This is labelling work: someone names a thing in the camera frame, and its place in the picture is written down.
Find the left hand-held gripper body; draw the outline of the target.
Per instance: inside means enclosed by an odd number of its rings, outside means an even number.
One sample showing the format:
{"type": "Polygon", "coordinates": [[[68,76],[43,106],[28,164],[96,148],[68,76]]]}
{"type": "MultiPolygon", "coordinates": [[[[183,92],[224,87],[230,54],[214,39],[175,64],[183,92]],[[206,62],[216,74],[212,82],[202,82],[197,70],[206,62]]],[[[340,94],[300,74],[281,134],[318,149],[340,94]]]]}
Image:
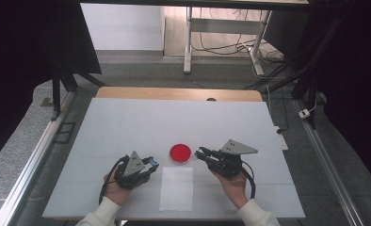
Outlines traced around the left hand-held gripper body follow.
{"type": "Polygon", "coordinates": [[[143,172],[146,165],[143,164],[137,152],[133,151],[130,156],[126,155],[119,163],[114,179],[120,187],[132,190],[149,181],[150,177],[143,172]]]}

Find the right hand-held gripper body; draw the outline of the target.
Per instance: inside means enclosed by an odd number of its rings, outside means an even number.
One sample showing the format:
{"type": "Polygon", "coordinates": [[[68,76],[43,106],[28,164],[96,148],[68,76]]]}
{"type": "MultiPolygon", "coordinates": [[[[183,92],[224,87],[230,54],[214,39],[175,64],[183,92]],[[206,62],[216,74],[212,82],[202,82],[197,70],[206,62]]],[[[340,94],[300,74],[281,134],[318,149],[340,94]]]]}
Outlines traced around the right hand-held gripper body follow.
{"type": "Polygon", "coordinates": [[[221,149],[210,153],[210,155],[217,160],[212,164],[212,171],[225,178],[233,178],[240,172],[243,172],[247,177],[253,179],[254,174],[249,174],[244,170],[244,161],[241,159],[242,154],[250,153],[258,153],[258,150],[233,139],[229,139],[221,149]]]}

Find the red round ink pad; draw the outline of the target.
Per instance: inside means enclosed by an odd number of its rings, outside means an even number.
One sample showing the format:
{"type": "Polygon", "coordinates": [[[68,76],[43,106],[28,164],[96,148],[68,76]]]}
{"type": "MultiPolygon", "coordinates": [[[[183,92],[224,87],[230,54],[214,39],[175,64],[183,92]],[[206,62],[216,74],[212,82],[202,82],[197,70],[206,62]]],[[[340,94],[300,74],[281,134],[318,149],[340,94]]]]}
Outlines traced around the red round ink pad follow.
{"type": "Polygon", "coordinates": [[[191,150],[182,143],[173,145],[169,150],[170,159],[177,164],[184,164],[189,160],[190,156],[191,150]]]}

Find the person's right hand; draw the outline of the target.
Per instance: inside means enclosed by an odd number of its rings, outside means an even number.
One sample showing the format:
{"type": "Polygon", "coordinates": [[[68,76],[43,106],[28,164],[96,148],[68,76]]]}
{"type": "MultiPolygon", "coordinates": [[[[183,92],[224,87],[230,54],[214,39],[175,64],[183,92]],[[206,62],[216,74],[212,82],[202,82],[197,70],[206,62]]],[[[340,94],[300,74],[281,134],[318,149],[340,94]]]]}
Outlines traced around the person's right hand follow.
{"type": "Polygon", "coordinates": [[[247,196],[245,194],[247,178],[242,173],[239,173],[233,178],[225,178],[216,172],[213,172],[222,186],[222,189],[231,203],[236,209],[240,209],[247,202],[247,196]]]}

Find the person's left hand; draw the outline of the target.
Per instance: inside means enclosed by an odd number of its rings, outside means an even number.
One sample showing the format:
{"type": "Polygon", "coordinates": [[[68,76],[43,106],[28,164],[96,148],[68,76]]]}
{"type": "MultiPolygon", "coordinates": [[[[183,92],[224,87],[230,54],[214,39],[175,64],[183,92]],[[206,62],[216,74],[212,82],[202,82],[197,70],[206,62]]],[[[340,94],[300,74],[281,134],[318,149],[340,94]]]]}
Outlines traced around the person's left hand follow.
{"type": "Polygon", "coordinates": [[[131,194],[131,191],[126,188],[122,188],[114,180],[113,176],[104,176],[104,181],[107,182],[104,196],[109,198],[117,205],[123,205],[131,194]]]}

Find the white paper sheet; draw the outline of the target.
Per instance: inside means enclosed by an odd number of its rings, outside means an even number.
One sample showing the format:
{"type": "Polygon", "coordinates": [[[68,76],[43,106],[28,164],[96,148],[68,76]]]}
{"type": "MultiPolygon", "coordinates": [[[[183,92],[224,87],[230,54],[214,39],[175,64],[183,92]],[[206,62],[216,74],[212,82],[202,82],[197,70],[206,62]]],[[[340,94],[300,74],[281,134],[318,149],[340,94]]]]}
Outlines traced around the white paper sheet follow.
{"type": "Polygon", "coordinates": [[[160,211],[191,211],[193,169],[164,167],[160,194],[160,211]]]}

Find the white table cover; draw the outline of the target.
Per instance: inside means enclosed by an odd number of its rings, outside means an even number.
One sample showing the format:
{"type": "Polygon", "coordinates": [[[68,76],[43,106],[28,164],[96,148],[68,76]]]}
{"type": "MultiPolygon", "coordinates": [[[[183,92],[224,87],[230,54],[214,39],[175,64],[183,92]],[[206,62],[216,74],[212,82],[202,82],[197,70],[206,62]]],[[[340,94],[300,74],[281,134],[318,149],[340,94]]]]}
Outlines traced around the white table cover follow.
{"type": "Polygon", "coordinates": [[[201,160],[175,164],[169,150],[185,144],[220,149],[233,139],[258,150],[243,159],[256,188],[247,192],[277,218],[303,218],[304,211],[263,102],[168,101],[95,98],[43,212],[53,219],[80,219],[96,209],[103,177],[136,151],[159,164],[148,183],[135,188],[118,213],[131,220],[236,220],[233,204],[201,160]],[[193,169],[191,211],[160,211],[163,168],[193,169]]]}

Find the wooden table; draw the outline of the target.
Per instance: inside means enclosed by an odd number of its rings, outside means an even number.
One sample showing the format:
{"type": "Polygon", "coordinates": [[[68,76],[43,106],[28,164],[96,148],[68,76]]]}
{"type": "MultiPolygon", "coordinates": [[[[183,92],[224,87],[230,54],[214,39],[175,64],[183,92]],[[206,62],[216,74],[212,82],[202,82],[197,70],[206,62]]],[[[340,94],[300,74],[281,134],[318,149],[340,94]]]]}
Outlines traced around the wooden table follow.
{"type": "Polygon", "coordinates": [[[187,100],[187,101],[227,101],[227,102],[262,102],[263,98],[256,90],[232,89],[174,89],[174,88],[136,88],[102,87],[97,98],[124,98],[148,100],[187,100]]]}

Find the black tripod stand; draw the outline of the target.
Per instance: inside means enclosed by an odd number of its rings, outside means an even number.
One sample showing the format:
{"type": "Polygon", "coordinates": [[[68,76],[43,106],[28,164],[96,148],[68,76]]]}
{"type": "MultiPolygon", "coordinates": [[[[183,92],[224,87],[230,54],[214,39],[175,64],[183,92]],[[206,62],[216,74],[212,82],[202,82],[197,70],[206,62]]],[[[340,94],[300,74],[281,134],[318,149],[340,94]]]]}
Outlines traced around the black tripod stand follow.
{"type": "Polygon", "coordinates": [[[105,83],[93,77],[90,73],[76,72],[69,73],[66,70],[56,67],[53,72],[53,115],[52,121],[56,121],[61,114],[61,101],[60,101],[60,85],[63,84],[68,92],[74,92],[78,89],[78,84],[74,76],[78,74],[88,80],[98,88],[105,87],[105,83]]]}

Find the black metal stand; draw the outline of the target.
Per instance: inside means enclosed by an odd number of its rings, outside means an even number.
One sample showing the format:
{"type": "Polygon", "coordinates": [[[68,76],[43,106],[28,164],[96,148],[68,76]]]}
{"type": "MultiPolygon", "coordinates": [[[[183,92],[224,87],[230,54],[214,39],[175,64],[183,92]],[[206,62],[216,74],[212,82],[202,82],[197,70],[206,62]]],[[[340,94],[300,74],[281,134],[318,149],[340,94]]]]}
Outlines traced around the black metal stand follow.
{"type": "Polygon", "coordinates": [[[281,64],[269,75],[265,75],[258,82],[247,86],[249,88],[259,88],[266,80],[274,78],[280,72],[290,68],[291,74],[283,81],[276,83],[264,90],[265,94],[288,85],[292,82],[297,84],[291,91],[293,100],[301,100],[308,94],[307,110],[310,116],[305,120],[313,127],[315,125],[315,107],[318,62],[341,23],[340,17],[335,13],[313,13],[313,12],[283,12],[283,25],[293,26],[293,29],[300,30],[296,41],[297,46],[292,54],[285,56],[281,64]]]}

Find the black curtain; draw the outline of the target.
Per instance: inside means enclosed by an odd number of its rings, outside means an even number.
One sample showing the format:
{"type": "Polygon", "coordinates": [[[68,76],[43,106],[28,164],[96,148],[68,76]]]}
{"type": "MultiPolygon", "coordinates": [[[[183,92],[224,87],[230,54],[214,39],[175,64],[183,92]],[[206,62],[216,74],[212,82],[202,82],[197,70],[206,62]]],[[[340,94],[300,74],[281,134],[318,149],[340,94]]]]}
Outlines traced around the black curtain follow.
{"type": "Polygon", "coordinates": [[[341,23],[318,62],[325,113],[371,173],[371,0],[347,0],[341,23]]]}
{"type": "Polygon", "coordinates": [[[0,151],[54,76],[101,71],[78,0],[0,0],[0,151]]]}

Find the aluminium floor rail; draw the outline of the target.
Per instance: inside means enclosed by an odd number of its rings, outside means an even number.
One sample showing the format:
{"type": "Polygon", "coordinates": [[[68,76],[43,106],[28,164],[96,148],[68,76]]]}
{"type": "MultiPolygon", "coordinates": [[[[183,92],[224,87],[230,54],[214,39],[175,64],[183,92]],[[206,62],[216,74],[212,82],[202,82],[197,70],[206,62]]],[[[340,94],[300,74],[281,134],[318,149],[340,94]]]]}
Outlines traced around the aluminium floor rail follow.
{"type": "Polygon", "coordinates": [[[68,106],[71,104],[74,92],[69,91],[63,97],[61,102],[60,115],[55,120],[49,120],[42,134],[40,135],[37,144],[28,156],[26,164],[21,168],[21,173],[16,178],[15,184],[12,186],[9,194],[3,199],[3,204],[0,208],[0,226],[8,226],[14,218],[21,203],[26,190],[36,174],[40,163],[47,153],[47,150],[52,143],[58,127],[62,123],[68,106]]]}
{"type": "Polygon", "coordinates": [[[331,158],[325,148],[322,139],[316,130],[308,123],[306,119],[299,118],[303,127],[315,149],[318,160],[325,171],[325,174],[331,184],[332,190],[345,213],[347,221],[350,226],[364,226],[363,219],[357,207],[352,200],[347,188],[342,182],[338,171],[331,161],[331,158]]]}

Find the white desk frame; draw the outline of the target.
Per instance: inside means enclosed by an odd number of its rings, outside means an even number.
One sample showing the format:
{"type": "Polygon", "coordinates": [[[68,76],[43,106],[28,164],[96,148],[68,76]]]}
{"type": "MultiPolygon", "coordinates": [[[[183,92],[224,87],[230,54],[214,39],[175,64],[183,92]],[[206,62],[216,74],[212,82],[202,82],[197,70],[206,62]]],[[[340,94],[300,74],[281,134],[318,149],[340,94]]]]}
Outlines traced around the white desk frame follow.
{"type": "Polygon", "coordinates": [[[187,38],[185,45],[185,61],[184,74],[191,72],[191,38],[193,32],[202,33],[221,33],[221,34],[239,34],[239,35],[255,35],[255,43],[252,47],[248,47],[247,51],[250,55],[252,67],[258,76],[264,74],[261,66],[258,51],[266,31],[266,26],[270,17],[270,10],[262,11],[262,19],[260,21],[247,20],[224,20],[224,19],[205,19],[194,18],[193,8],[186,8],[186,25],[187,38]]]}

